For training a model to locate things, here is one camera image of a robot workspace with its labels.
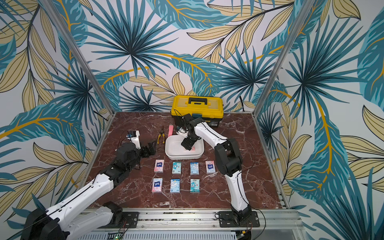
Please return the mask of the pink tempo tissue pack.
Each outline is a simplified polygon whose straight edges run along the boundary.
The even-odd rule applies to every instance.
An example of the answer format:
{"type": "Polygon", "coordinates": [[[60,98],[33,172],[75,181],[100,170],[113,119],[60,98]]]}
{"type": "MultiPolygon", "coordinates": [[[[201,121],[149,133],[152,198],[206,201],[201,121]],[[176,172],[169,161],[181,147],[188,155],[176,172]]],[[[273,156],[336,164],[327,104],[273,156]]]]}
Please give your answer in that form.
{"type": "Polygon", "coordinates": [[[216,172],[214,161],[206,161],[206,172],[207,174],[214,174],[216,172]]]}
{"type": "Polygon", "coordinates": [[[164,172],[164,163],[165,160],[156,160],[154,166],[155,173],[163,173],[164,172]]]}
{"type": "Polygon", "coordinates": [[[160,193],[162,191],[163,178],[154,178],[152,184],[152,193],[160,193]]]}

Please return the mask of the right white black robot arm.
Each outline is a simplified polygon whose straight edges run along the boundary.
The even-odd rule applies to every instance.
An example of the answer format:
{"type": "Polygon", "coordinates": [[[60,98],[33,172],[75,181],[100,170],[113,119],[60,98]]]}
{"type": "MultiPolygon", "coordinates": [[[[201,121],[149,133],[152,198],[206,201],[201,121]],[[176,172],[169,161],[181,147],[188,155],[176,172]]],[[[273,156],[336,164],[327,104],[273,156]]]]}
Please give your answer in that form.
{"type": "Polygon", "coordinates": [[[225,176],[230,195],[234,222],[243,223],[252,214],[252,207],[246,197],[242,180],[243,158],[238,142],[227,138],[212,129],[202,118],[193,118],[190,114],[180,117],[179,126],[187,132],[181,146],[191,150],[198,140],[208,143],[215,151],[215,164],[225,176]]]}

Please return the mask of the light blue cartoon tissue pack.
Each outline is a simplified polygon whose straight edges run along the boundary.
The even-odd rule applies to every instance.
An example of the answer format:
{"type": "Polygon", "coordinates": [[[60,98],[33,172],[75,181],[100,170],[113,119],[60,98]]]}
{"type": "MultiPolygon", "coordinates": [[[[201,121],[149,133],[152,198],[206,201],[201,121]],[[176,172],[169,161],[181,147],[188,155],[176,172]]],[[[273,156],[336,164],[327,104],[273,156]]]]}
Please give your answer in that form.
{"type": "Polygon", "coordinates": [[[180,179],[171,179],[170,193],[180,193],[180,179]]]}

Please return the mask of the teal cartoon tissue pack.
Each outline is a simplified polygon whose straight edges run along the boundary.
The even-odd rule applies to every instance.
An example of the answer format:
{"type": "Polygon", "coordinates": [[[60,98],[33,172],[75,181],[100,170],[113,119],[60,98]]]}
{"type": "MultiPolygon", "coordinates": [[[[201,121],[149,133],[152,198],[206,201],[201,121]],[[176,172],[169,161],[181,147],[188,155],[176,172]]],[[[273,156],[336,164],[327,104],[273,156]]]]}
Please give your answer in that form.
{"type": "Polygon", "coordinates": [[[181,162],[173,162],[172,174],[173,175],[181,175],[182,174],[182,163],[181,162]]]}

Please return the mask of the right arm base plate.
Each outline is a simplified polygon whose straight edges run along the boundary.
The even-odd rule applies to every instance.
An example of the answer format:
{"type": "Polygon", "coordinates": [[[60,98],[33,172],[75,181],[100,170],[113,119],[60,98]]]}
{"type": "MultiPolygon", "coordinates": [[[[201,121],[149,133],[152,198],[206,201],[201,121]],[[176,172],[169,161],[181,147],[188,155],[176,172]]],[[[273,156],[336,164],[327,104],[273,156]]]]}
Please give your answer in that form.
{"type": "Polygon", "coordinates": [[[251,211],[245,218],[236,216],[232,211],[220,211],[215,213],[221,228],[258,228],[261,226],[258,214],[251,211]]]}

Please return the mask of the white plastic storage box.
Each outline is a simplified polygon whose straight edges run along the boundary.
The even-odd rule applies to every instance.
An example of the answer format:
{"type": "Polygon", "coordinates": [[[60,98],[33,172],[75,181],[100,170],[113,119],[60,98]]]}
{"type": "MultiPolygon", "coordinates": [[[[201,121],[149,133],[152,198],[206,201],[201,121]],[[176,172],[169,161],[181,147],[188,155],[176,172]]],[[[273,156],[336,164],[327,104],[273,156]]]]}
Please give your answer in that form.
{"type": "Polygon", "coordinates": [[[184,138],[181,135],[172,135],[166,139],[165,153],[170,160],[194,160],[203,155],[205,148],[202,139],[195,142],[195,151],[189,151],[181,146],[184,138]]]}

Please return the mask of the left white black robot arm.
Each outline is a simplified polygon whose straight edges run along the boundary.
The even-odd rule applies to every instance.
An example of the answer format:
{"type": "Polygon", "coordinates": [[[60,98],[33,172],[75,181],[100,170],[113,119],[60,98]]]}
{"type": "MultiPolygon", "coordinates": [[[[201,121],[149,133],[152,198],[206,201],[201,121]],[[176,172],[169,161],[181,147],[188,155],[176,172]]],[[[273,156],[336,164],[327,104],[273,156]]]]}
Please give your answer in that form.
{"type": "Polygon", "coordinates": [[[31,212],[21,232],[21,239],[76,240],[113,221],[120,221],[122,210],[114,203],[107,203],[83,217],[79,217],[79,214],[123,183],[142,158],[155,155],[157,141],[142,147],[139,131],[129,132],[129,135],[130,141],[117,148],[114,161],[87,185],[46,210],[36,209],[31,212]]]}

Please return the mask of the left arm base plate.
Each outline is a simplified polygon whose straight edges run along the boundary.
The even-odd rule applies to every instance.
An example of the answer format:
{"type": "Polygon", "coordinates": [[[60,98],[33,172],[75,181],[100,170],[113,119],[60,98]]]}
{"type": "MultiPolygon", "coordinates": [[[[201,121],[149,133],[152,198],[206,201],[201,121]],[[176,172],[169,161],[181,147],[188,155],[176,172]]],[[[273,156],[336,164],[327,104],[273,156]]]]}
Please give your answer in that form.
{"type": "Polygon", "coordinates": [[[114,214],[111,222],[100,229],[120,229],[122,227],[135,229],[138,224],[139,212],[121,212],[114,214]]]}

